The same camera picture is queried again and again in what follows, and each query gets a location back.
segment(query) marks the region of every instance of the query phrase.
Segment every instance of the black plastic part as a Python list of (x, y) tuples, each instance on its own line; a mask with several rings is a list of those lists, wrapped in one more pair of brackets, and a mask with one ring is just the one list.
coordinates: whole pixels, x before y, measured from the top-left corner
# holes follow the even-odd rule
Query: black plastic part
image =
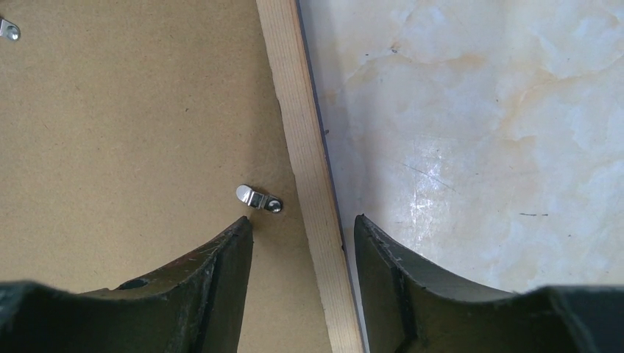
[(355, 256), (371, 353), (624, 352), (624, 288), (506, 293), (459, 277), (364, 215)]
[(115, 290), (0, 283), (0, 352), (236, 352), (252, 247), (243, 217)]

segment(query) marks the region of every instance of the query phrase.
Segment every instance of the brown fiberboard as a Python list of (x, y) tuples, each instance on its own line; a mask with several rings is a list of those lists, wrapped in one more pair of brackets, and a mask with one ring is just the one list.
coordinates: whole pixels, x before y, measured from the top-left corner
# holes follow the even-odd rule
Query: brown fiberboard
[(332, 350), (362, 352), (297, 1), (256, 2)]
[(239, 351), (330, 351), (257, 11), (0, 1), (22, 31), (0, 38), (0, 279), (114, 288), (251, 215)]

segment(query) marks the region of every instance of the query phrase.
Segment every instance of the screw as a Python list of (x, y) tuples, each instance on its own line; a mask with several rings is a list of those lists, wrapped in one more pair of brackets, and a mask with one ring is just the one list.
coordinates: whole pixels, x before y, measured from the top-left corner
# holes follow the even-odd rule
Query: screw
[(20, 36), (19, 29), (16, 26), (7, 26), (7, 38), (18, 40)]
[(278, 213), (282, 210), (282, 203), (278, 200), (269, 201), (269, 204), (267, 206), (273, 213)]

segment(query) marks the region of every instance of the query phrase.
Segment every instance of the metal clip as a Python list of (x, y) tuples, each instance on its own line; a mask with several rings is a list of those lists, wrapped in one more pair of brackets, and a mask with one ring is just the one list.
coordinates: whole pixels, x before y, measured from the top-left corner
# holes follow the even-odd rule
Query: metal clip
[(19, 27), (10, 23), (7, 20), (0, 18), (0, 37), (5, 37), (8, 40), (16, 41), (20, 38), (21, 33)]
[(282, 200), (275, 196), (259, 193), (247, 185), (241, 185), (236, 188), (236, 196), (247, 206), (254, 207), (256, 210), (263, 208), (273, 213), (278, 213), (282, 210)]

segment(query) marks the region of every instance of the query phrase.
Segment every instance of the scratch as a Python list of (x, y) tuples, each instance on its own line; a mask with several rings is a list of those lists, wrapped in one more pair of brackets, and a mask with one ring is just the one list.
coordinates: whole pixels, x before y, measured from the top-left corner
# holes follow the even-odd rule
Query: scratch
[(456, 193), (458, 193), (458, 192), (457, 192), (457, 190), (455, 190), (454, 188), (450, 187), (448, 184), (444, 183), (444, 182), (443, 182), (443, 181), (441, 181), (440, 179), (437, 179), (437, 178), (435, 178), (434, 176), (431, 176), (431, 175), (429, 175), (429, 174), (425, 173), (424, 171), (420, 171), (419, 169), (416, 169), (416, 168), (412, 167), (411, 165), (407, 165), (407, 164), (405, 164), (405, 163), (401, 163), (401, 162), (399, 162), (399, 163), (400, 163), (401, 165), (403, 165), (403, 166), (407, 167), (407, 168), (410, 168), (410, 169), (411, 169), (411, 170), (413, 170), (413, 171), (417, 171), (417, 172), (419, 172), (420, 174), (422, 174), (422, 175), (424, 175), (424, 176), (426, 176), (426, 177), (429, 177), (429, 178), (430, 178), (430, 179), (432, 179), (432, 180), (437, 181), (437, 182), (438, 182), (438, 183), (440, 183), (441, 185), (444, 185), (445, 187), (447, 187), (447, 188), (449, 188), (449, 189), (451, 189), (451, 190), (455, 191)]
[(457, 14), (455, 13), (455, 11), (451, 10), (450, 8), (448, 9), (449, 12), (451, 13), (451, 15), (453, 15), (453, 17), (455, 17), (455, 19), (457, 20), (457, 22), (459, 22), (459, 24), (461, 25), (461, 28), (464, 30), (464, 32), (468, 35), (468, 38), (470, 38), (470, 41), (472, 42), (473, 47), (477, 47), (477, 43), (475, 42), (475, 39), (472, 37), (472, 35), (470, 34), (470, 32), (468, 32), (468, 27), (466, 27), (466, 25), (464, 24), (464, 22), (462, 22), (459, 19), (459, 16), (457, 16)]

